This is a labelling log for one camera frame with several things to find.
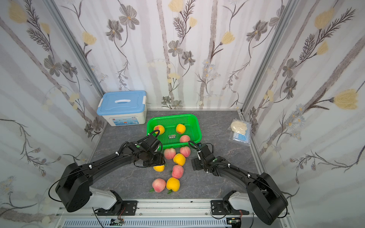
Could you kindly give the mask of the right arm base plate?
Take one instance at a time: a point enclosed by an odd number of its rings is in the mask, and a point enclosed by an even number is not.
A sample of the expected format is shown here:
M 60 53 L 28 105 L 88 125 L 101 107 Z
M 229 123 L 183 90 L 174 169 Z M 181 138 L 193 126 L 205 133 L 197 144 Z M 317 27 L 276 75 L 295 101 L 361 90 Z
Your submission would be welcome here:
M 248 211 L 245 210 L 236 210 L 234 209 L 228 201 L 224 200 L 211 200 L 210 201 L 211 212 L 214 216 L 242 216 L 242 215 L 250 215 Z

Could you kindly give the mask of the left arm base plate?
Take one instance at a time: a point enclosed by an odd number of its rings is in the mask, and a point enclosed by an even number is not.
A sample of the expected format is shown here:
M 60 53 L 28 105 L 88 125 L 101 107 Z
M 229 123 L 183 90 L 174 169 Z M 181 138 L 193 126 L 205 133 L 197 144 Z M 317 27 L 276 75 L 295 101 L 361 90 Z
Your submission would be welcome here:
M 96 209 L 95 213 L 98 216 L 134 216 L 137 204 L 136 200 L 119 200 L 109 210 L 100 208 Z

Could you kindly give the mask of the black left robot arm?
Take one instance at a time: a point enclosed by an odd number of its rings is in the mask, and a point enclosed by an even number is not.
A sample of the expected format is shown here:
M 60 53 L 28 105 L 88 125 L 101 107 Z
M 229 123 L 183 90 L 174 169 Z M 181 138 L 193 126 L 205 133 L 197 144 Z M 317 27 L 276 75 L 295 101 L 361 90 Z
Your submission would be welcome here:
M 84 207 L 96 209 L 96 214 L 120 215 L 126 205 L 116 191 L 102 191 L 91 186 L 109 173 L 129 164 L 142 161 L 141 168 L 165 164 L 161 153 L 162 143 L 153 135 L 138 141 L 124 142 L 117 151 L 97 161 L 84 165 L 68 165 L 62 177 L 53 184 L 59 201 L 69 213 Z

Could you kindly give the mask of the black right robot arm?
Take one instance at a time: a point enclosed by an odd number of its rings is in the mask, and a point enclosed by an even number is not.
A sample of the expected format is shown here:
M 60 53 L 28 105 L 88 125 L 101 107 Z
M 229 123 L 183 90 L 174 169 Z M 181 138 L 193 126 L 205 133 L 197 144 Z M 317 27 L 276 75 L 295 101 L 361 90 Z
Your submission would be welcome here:
M 288 215 L 288 201 L 272 177 L 267 173 L 256 174 L 241 169 L 225 158 L 216 157 L 208 144 L 188 145 L 197 151 L 198 157 L 192 160 L 195 171 L 203 170 L 213 176 L 227 178 L 246 189 L 253 212 L 267 225 Z

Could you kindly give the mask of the yellow peach with red blush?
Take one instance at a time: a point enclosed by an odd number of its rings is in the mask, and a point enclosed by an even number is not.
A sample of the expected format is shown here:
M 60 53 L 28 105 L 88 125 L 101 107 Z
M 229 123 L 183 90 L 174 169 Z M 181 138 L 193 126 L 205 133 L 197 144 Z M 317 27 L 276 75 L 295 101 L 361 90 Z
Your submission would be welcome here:
M 154 127 L 154 131 L 159 131 L 159 134 L 162 135 L 165 132 L 165 128 L 162 125 L 157 125 Z

